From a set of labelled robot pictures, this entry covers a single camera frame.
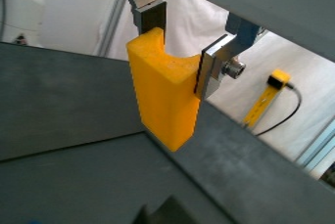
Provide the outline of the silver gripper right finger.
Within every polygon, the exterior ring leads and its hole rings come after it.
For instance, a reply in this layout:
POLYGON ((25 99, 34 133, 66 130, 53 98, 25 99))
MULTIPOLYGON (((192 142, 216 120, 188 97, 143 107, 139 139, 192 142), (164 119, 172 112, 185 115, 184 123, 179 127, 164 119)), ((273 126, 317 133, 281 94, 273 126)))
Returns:
POLYGON ((228 15, 226 34, 202 51, 196 75, 196 96, 204 100, 219 89, 226 76, 238 79, 247 65, 239 56, 265 36, 267 29, 234 13, 228 15))

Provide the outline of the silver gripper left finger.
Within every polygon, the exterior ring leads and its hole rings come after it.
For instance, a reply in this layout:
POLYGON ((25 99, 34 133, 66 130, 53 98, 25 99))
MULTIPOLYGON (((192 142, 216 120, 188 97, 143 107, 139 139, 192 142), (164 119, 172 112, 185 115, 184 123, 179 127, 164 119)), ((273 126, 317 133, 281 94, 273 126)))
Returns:
POLYGON ((148 33, 156 27, 167 30, 168 3, 164 0, 129 0, 129 2, 140 34, 148 33))

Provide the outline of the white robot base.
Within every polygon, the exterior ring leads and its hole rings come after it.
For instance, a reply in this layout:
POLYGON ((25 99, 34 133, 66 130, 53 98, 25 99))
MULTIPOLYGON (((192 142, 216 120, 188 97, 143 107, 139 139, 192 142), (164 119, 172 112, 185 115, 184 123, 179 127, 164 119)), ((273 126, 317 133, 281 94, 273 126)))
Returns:
POLYGON ((0 42, 39 47, 45 0, 0 0, 0 42))

